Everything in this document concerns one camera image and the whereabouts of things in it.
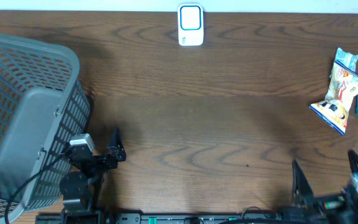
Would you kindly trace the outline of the yellow snack chip bag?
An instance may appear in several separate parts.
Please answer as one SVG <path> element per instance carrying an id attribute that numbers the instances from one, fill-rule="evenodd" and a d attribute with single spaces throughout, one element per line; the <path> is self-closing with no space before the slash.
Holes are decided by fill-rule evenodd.
<path id="1" fill-rule="evenodd" d="M 353 99 L 358 95 L 358 74 L 335 60 L 331 81 L 323 101 L 312 103 L 309 108 L 323 121 L 344 135 Z"/>

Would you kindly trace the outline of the mint green wipes pack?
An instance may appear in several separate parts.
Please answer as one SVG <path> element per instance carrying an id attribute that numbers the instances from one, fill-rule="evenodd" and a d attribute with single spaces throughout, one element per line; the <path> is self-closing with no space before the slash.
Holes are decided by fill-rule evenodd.
<path id="1" fill-rule="evenodd" d="M 336 51 L 333 65 L 335 65 L 335 62 L 340 62 L 349 70 L 355 72 L 357 61 L 358 55 L 354 55 L 350 52 L 345 52 L 342 48 L 339 47 Z"/>

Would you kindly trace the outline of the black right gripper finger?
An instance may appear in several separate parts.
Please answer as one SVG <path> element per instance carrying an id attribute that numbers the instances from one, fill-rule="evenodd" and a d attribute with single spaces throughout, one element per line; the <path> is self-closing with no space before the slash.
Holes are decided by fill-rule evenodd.
<path id="1" fill-rule="evenodd" d="M 300 206 L 307 206 L 314 199 L 314 193 L 304 172 L 296 160 L 292 161 L 293 186 L 292 200 L 293 203 Z"/>
<path id="2" fill-rule="evenodd" d="M 349 165 L 353 174 L 358 174 L 358 154 L 354 150 L 349 150 L 348 153 Z"/>

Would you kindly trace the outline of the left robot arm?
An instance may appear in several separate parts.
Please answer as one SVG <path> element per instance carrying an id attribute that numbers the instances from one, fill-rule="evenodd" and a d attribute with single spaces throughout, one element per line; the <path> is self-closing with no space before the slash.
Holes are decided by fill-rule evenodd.
<path id="1" fill-rule="evenodd" d="M 115 128 L 108 152 L 94 155 L 94 142 L 89 134 L 73 136 L 63 150 L 63 157 L 76 167 L 59 183 L 63 195 L 62 223 L 113 223 L 109 209 L 98 205 L 104 175 L 126 160 L 119 128 Z"/>

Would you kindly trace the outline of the grey plastic mesh basket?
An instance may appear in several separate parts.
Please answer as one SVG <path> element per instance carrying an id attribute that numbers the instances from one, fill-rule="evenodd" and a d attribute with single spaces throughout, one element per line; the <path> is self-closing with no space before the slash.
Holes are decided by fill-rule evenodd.
<path id="1" fill-rule="evenodd" d="M 59 200 L 59 155 L 91 111 L 79 71 L 67 47 L 0 34 L 0 223 Z"/>

